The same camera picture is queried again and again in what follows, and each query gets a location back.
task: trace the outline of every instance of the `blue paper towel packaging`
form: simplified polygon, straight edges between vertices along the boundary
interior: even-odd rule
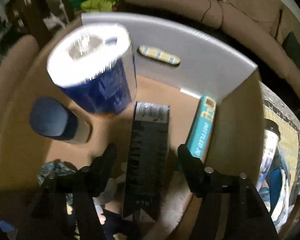
[[[205,160],[216,110],[216,102],[211,97],[200,98],[196,117],[191,126],[186,145],[192,156]]]
[[[128,31],[118,24],[90,24],[65,36],[51,52],[52,81],[93,114],[119,114],[137,93]]]

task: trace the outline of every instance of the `paper towel roll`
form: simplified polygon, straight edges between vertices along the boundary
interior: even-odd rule
[[[51,52],[52,81],[90,113],[119,114],[137,92],[128,31],[118,24],[90,24],[64,37]]]

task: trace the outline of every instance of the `plastic wrap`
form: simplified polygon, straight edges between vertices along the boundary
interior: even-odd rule
[[[277,149],[277,145],[280,140],[280,132],[278,125],[269,119],[265,119],[265,121],[266,129],[264,135],[263,153],[260,165],[259,178],[256,184],[256,188],[258,191],[260,190],[261,185],[269,172],[272,160],[274,158],[274,153]]]
[[[132,44],[117,24],[91,24],[67,35],[51,52],[52,81],[90,113],[119,114],[137,92]]]

